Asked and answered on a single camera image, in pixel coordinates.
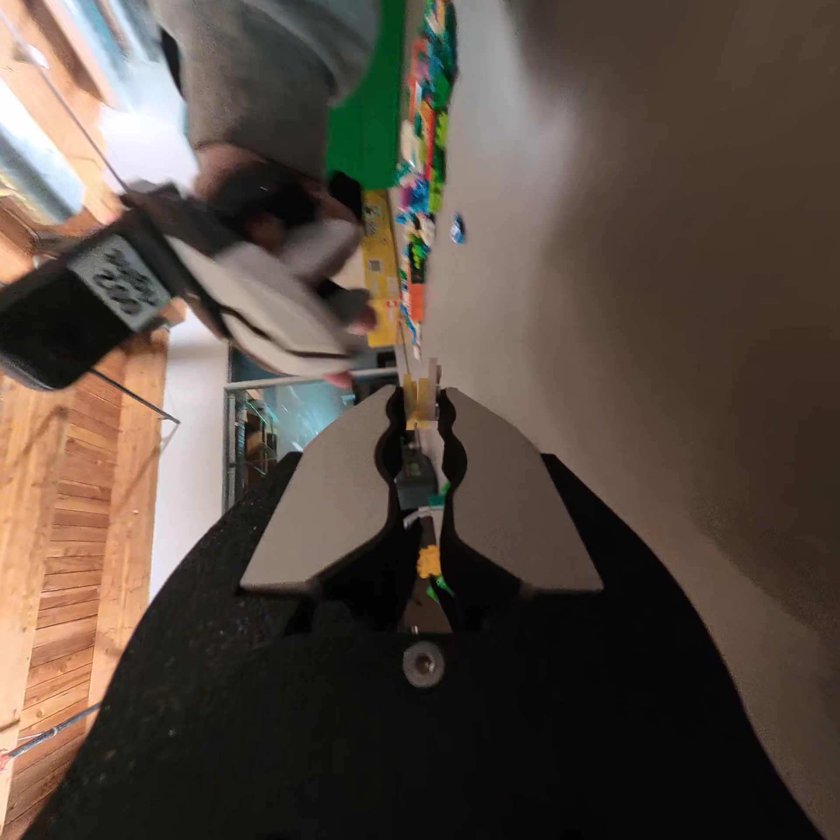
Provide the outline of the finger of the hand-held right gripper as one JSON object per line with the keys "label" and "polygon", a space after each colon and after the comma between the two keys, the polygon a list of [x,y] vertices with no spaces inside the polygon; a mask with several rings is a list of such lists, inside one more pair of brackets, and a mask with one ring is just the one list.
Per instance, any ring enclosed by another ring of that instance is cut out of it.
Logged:
{"label": "finger of the hand-held right gripper", "polygon": [[279,375],[346,372],[361,353],[359,337],[308,315],[223,315],[222,324],[237,350]]}
{"label": "finger of the hand-held right gripper", "polygon": [[275,361],[348,361],[356,346],[335,317],[276,258],[253,245],[212,259],[220,326],[242,350]]}

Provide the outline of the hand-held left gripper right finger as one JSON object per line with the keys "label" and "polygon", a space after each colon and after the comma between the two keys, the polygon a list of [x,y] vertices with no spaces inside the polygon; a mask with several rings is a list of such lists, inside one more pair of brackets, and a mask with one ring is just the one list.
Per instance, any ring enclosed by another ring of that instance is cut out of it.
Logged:
{"label": "hand-held left gripper right finger", "polygon": [[540,594],[594,594],[602,578],[532,441],[457,388],[439,398],[448,535]]}

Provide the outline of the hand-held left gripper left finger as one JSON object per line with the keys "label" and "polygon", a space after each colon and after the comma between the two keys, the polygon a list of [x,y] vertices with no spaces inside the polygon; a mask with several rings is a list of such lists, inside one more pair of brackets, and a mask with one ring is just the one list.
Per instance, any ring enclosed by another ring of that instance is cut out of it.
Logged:
{"label": "hand-held left gripper left finger", "polygon": [[385,453],[402,407],[387,385],[302,451],[240,580],[247,592],[304,593],[385,535],[398,503]]}

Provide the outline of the person's right forearm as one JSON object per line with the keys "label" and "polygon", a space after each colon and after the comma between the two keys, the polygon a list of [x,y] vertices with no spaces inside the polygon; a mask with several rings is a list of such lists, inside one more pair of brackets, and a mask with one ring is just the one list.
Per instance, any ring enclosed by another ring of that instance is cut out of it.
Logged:
{"label": "person's right forearm", "polygon": [[367,70],[382,2],[160,1],[152,7],[177,47],[193,150],[231,146],[322,178],[329,111]]}

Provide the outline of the green lego plant model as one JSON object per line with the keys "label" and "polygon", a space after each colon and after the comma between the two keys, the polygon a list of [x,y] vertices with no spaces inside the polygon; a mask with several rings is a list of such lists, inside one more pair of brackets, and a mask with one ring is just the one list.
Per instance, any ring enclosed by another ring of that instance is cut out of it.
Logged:
{"label": "green lego plant model", "polygon": [[441,598],[455,601],[455,592],[448,585],[441,561],[441,535],[445,503],[450,483],[444,483],[443,489],[436,496],[430,497],[428,506],[420,507],[413,514],[413,523],[421,527],[419,554],[416,562],[416,572],[419,580],[426,585],[427,594],[436,603],[442,605]]}

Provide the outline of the yellow lego box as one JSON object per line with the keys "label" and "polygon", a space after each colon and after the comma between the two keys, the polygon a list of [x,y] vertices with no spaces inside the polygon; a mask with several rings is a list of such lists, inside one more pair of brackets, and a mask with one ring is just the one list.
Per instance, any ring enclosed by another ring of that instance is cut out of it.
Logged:
{"label": "yellow lego box", "polygon": [[362,211],[364,285],[376,316],[375,328],[366,337],[369,346],[378,350],[399,342],[402,319],[402,283],[388,192],[364,191]]}

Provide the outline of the green lego baseplate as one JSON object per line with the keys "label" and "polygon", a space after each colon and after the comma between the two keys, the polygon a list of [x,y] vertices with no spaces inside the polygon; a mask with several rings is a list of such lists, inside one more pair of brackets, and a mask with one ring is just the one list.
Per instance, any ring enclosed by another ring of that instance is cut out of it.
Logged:
{"label": "green lego baseplate", "polygon": [[367,191],[393,186],[401,120],[404,1],[384,1],[369,68],[353,94],[329,117],[327,171],[343,172]]}

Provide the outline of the pile of loose lego bricks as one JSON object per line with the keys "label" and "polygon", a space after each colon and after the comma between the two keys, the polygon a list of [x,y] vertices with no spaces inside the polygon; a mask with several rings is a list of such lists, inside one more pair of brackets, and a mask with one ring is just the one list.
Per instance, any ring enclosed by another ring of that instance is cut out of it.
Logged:
{"label": "pile of loose lego bricks", "polygon": [[396,169],[401,311],[419,356],[427,269],[447,181],[449,104],[458,75],[455,4],[425,3],[406,78],[406,117]]}

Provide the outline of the person's right hand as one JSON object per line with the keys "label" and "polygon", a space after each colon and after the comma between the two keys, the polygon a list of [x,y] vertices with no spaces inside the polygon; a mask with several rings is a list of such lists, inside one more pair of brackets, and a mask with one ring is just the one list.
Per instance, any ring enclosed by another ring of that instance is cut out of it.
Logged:
{"label": "person's right hand", "polygon": [[361,228],[361,217],[320,180],[231,144],[211,143],[196,152],[192,193],[236,232],[274,253],[287,237],[287,222],[337,219]]}

